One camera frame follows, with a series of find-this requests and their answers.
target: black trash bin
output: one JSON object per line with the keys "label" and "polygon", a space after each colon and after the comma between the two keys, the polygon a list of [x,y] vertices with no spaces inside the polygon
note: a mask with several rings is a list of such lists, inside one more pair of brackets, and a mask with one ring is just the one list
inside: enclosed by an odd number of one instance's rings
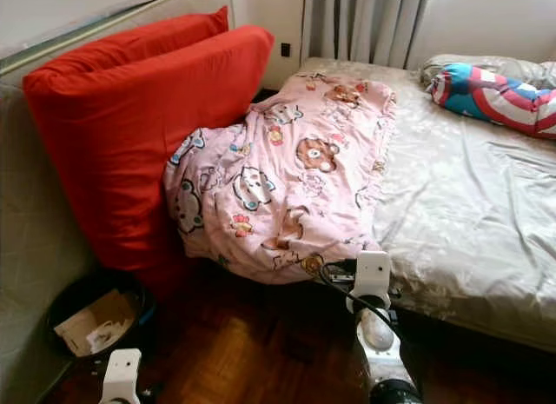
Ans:
{"label": "black trash bin", "polygon": [[[95,354],[75,356],[63,339],[56,334],[54,328],[113,289],[121,294],[130,293],[135,297],[136,318],[127,331],[112,345]],[[59,353],[76,360],[104,361],[117,348],[139,348],[145,356],[149,354],[155,343],[155,311],[154,296],[131,273],[99,269],[69,285],[54,300],[46,315],[47,339]]]}

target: pink blanket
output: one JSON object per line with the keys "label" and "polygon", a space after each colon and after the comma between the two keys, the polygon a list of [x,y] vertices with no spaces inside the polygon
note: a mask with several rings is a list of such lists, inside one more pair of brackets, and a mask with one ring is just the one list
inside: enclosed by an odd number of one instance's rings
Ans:
{"label": "pink blanket", "polygon": [[196,130],[164,176],[187,255],[278,284],[378,249],[369,232],[394,109],[382,83],[299,74],[243,124]]}

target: wooden floor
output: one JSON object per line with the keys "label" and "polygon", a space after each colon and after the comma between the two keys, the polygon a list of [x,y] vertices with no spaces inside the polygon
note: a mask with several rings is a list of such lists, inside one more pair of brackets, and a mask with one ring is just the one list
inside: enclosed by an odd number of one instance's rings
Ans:
{"label": "wooden floor", "polygon": [[[343,299],[314,283],[268,287],[204,264],[158,315],[139,388],[158,404],[367,403]],[[401,315],[427,404],[554,403],[556,360],[528,348]],[[102,380],[78,365],[49,404],[97,404]]]}

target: bed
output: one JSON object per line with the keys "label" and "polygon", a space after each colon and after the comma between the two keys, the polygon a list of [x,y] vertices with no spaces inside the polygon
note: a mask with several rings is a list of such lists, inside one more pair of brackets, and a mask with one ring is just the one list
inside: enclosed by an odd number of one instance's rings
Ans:
{"label": "bed", "polygon": [[556,144],[431,103],[415,72],[310,58],[397,94],[372,235],[396,304],[556,351]]}

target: red cushion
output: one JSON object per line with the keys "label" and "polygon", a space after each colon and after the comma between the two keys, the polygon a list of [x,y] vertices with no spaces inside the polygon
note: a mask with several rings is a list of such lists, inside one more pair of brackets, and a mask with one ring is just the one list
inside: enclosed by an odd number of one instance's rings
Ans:
{"label": "red cushion", "polygon": [[186,46],[202,38],[199,24],[214,27],[223,17],[225,29],[224,16],[110,36],[24,78],[76,218],[108,267],[152,275],[184,261],[164,203],[165,163],[194,129],[227,126],[246,112],[274,41],[248,26]]}

